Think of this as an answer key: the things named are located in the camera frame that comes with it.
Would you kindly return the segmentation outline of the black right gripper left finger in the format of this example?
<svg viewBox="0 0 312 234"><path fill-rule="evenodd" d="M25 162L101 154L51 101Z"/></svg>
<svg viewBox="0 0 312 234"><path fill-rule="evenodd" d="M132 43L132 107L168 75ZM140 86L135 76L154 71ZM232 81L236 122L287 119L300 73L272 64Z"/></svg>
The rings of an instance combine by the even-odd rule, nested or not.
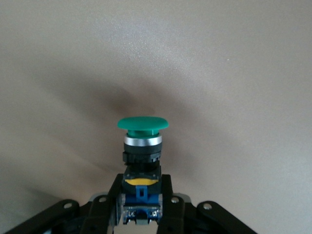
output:
<svg viewBox="0 0 312 234"><path fill-rule="evenodd" d="M107 194L98 194L80 206L65 199L48 207L23 223L8 230L8 234L112 234L117 224L117 196L122 175L118 174Z"/></svg>

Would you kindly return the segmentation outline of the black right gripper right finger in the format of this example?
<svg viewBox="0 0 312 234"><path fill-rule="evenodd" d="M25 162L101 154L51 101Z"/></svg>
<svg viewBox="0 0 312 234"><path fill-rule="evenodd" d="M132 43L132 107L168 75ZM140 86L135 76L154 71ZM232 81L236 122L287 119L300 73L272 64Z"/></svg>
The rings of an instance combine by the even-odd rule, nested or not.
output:
<svg viewBox="0 0 312 234"><path fill-rule="evenodd" d="M159 234L254 234L225 208L213 201L203 201L196 207L173 193L170 175L162 176L163 215Z"/></svg>

